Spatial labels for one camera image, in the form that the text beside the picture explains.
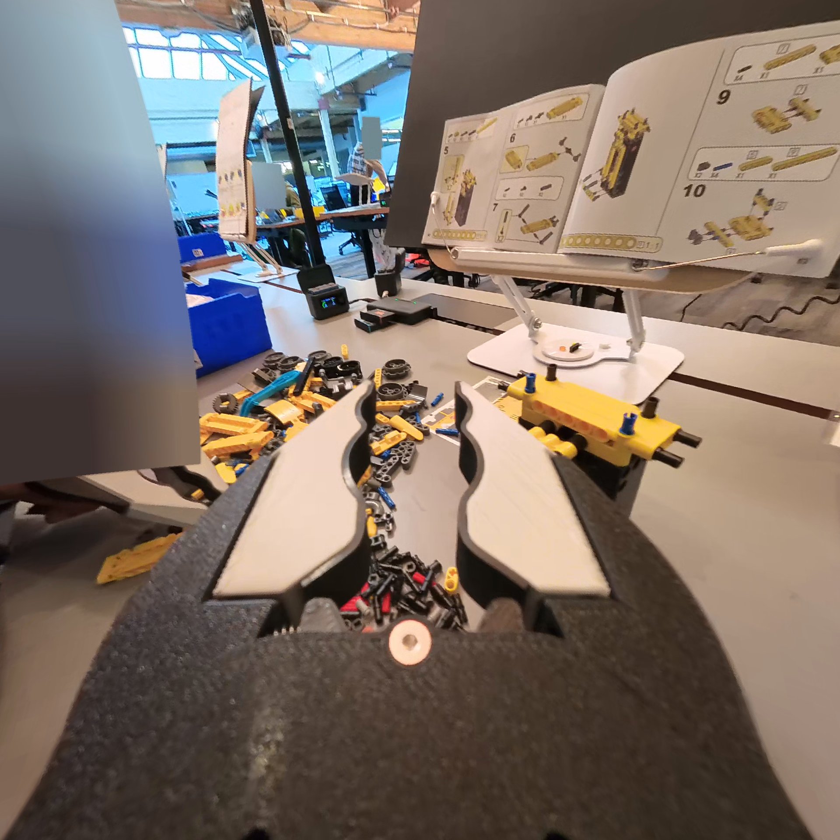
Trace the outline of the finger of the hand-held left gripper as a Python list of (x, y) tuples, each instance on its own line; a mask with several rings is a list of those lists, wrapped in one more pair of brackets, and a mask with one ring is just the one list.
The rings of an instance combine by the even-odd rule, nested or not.
[(214, 467), (163, 467), (79, 476), (86, 490), (125, 503), (125, 515), (166, 526), (192, 526), (224, 493)]

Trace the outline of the yellow and grey sticker sheet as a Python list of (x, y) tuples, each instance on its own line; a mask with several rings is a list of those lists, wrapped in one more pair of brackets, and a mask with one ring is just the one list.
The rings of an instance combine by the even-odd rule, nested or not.
[[(517, 422), (521, 415), (521, 403), (508, 394), (509, 384), (509, 380), (505, 378), (489, 375), (473, 384), (472, 387), (491, 405), (498, 408), (514, 422)], [(455, 400), (451, 399), (448, 402), (438, 404), (423, 418), (423, 424), (432, 431), (438, 428), (454, 427)]]

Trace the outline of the folded instruction booklet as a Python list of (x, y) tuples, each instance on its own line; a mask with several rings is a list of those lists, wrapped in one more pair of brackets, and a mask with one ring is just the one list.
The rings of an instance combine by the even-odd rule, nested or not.
[(243, 245), (256, 243), (256, 194), (247, 148), (263, 91), (244, 81), (222, 97), (217, 117), (218, 233)]

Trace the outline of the black backdrop board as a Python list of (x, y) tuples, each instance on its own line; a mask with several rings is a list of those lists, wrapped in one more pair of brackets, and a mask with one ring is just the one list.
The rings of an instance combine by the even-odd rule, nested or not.
[(838, 12), (838, 1), (422, 1), (386, 243), (421, 244), (446, 120), (605, 84), (672, 47)]

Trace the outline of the upright black charger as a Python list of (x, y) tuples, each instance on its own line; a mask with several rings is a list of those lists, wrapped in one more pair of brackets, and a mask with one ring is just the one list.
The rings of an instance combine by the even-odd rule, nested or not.
[(402, 271), (405, 267), (406, 252), (398, 248), (394, 256), (394, 265), (390, 268), (379, 269), (374, 275), (376, 293), (379, 298), (394, 299), (402, 291)]

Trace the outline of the blue curved toy piece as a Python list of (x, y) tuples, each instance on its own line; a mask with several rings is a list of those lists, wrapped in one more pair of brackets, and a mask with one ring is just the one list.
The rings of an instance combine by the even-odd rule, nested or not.
[(241, 417), (248, 417), (258, 404), (270, 399), (271, 397), (278, 396), (282, 392), (288, 392), (292, 395), (302, 393), (309, 378), (309, 374), (306, 374), (304, 371), (297, 370), (288, 371), (280, 375), (266, 388), (244, 399), (239, 407), (238, 415)]

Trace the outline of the black charging case with screen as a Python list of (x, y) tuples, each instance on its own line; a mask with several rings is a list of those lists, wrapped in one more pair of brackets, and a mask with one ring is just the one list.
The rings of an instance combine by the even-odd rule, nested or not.
[(300, 268), (297, 282), (314, 320), (323, 321), (349, 312), (347, 290), (335, 282), (330, 265)]

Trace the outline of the white book stand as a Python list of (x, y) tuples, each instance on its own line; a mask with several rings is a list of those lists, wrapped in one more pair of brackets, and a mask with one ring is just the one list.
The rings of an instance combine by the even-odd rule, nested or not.
[[(699, 334), (691, 327), (677, 328), (686, 338), (677, 348), (648, 341), (641, 291), (703, 295), (765, 274), (763, 264), (745, 271), (710, 268), (700, 260), (667, 264), (627, 250), (619, 256), (549, 250), (542, 241), (557, 245), (563, 233), (560, 190), (546, 201), (534, 201), (518, 190), (530, 185), (529, 178), (481, 185), (472, 175), (463, 172), (448, 191), (431, 194), (423, 241), (438, 267), (447, 257), (447, 266), (460, 273), (489, 276), (520, 324), (471, 351), (470, 363), (504, 375), (544, 374), (556, 364), (563, 382), (640, 403), (677, 372), (688, 349), (686, 376), (698, 386), (710, 382), (813, 405), (820, 403), (818, 396), (838, 396), (837, 347), (712, 328)], [(530, 214), (534, 203), (537, 215)], [(540, 318), (517, 277), (620, 291), (627, 326), (609, 320), (596, 327), (595, 316), (562, 316), (557, 322)], [(584, 343), (585, 350), (559, 357), (559, 345), (573, 342)]]

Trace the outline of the pile of toy building pieces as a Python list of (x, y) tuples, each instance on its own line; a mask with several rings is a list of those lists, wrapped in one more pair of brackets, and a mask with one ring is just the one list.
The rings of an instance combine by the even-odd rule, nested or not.
[[(224, 550), (206, 590), (207, 597), (214, 600), (214, 585), (238, 528), (280, 447), (307, 431), (339, 399), (365, 381), (360, 363), (348, 359), (345, 347), (342, 352), (342, 356), (330, 357), (324, 351), (316, 351), (305, 360), (272, 353), (255, 377), (266, 388), (288, 371), (304, 371), (310, 378), (302, 393), (282, 392), (258, 404), (249, 416), (239, 416), (238, 410), (244, 399), (254, 393), (220, 393), (213, 401), (213, 411), (199, 419), (203, 453), (224, 483), (234, 486), (246, 480), (251, 487), (250, 495), (243, 497), (238, 518), (231, 523), (218, 520), (217, 535), (224, 542), (215, 549), (224, 546)], [(320, 598), (336, 613), (340, 629), (378, 628), (403, 617), (426, 618), (433, 625), (456, 630), (467, 625), (466, 609), (457, 593), (456, 570), (450, 568), (443, 573), (439, 562), (425, 563), (416, 554), (400, 551), (388, 542), (395, 526), (392, 479), (399, 471), (413, 466), (417, 447), (430, 432), (417, 414), (425, 408), (425, 389), (416, 381), (408, 387), (397, 382), (410, 370), (403, 360), (389, 360), (370, 378), (376, 393), (374, 424), (369, 434), (371, 460), (359, 486), (366, 502), (371, 564), (362, 588), (346, 603), (337, 606), (328, 598)], [(289, 632), (298, 617), (289, 617), (282, 604), (273, 603), (284, 618), (280, 631)]]

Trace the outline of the open instruction booklet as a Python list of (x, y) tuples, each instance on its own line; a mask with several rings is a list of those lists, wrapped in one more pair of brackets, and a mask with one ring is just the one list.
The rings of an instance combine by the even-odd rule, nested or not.
[(824, 277), (838, 21), (715, 38), (445, 122), (423, 243)]

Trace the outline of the black metal pole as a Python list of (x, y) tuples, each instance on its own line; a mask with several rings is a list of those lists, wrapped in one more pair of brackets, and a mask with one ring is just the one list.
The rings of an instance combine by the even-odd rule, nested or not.
[(287, 148), (287, 153), (292, 166), (292, 174), (295, 179), (299, 200), (301, 202), (301, 211), (303, 215), (306, 239), (308, 242), (310, 260), (313, 266), (322, 266), (326, 264), (326, 259), (322, 252), (319, 236), (319, 224), (312, 208), (312, 200), (308, 189), (308, 183), (306, 181), (305, 171), (303, 169), (298, 137), (291, 118), (287, 92), (281, 77), (276, 45), (271, 33), (270, 23), (262, 1), (250, 1), (248, 4), (250, 5), (251, 13), (255, 20), (259, 44), (266, 64), (269, 83), (275, 100), (283, 139)]

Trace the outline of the large blue plastic bin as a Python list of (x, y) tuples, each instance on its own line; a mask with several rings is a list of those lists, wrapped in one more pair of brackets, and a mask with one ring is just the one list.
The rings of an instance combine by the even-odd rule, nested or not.
[(257, 287), (210, 279), (203, 287), (186, 284), (185, 294), (197, 378), (271, 349)]

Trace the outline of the pale wooden book stand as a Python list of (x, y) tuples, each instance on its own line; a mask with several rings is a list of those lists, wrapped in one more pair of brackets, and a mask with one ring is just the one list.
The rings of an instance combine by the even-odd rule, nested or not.
[(242, 257), (241, 264), (235, 267), (234, 271), (238, 272), (243, 278), (258, 283), (275, 282), (282, 284), (291, 281), (298, 273), (297, 267), (283, 265), (270, 253), (267, 247), (263, 247), (259, 243), (247, 244), (244, 241), (231, 239), (227, 239), (225, 242), (231, 251)]

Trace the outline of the yellow studded toy panel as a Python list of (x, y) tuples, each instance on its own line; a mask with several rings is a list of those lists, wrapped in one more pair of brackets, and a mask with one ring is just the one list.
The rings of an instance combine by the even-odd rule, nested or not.
[(106, 585), (150, 572), (181, 536), (168, 534), (108, 556), (97, 574), (96, 584)]

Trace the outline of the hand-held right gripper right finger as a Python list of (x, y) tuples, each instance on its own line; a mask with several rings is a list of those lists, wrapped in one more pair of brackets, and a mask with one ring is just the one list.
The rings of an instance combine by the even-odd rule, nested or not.
[(568, 466), (464, 381), (455, 384), (457, 568), (469, 597), (538, 611), (554, 597), (606, 599), (611, 587), (558, 466)]

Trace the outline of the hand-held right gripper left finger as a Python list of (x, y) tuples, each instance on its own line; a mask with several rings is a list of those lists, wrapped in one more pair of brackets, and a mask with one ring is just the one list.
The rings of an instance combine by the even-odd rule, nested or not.
[(213, 588), (223, 602), (269, 600), (299, 617), (308, 601), (346, 603), (371, 564), (366, 502), (376, 393), (364, 381), (280, 447)]

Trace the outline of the flat black hub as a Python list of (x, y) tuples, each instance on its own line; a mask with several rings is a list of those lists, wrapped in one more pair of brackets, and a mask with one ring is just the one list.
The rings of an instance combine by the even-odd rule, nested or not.
[(415, 325), (438, 315), (435, 305), (424, 300), (403, 300), (400, 298), (377, 298), (366, 305), (366, 309), (382, 308), (395, 314), (395, 323)]

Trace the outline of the black and yellow toy tower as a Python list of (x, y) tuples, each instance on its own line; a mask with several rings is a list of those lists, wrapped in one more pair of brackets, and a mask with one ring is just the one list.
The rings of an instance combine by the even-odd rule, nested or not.
[(656, 396), (641, 405), (624, 402), (560, 381), (555, 364), (545, 375), (522, 373), (498, 387), (519, 403), (519, 424), (551, 453), (573, 461), (626, 515), (649, 462), (677, 469), (685, 460), (671, 446), (702, 442), (660, 416)]

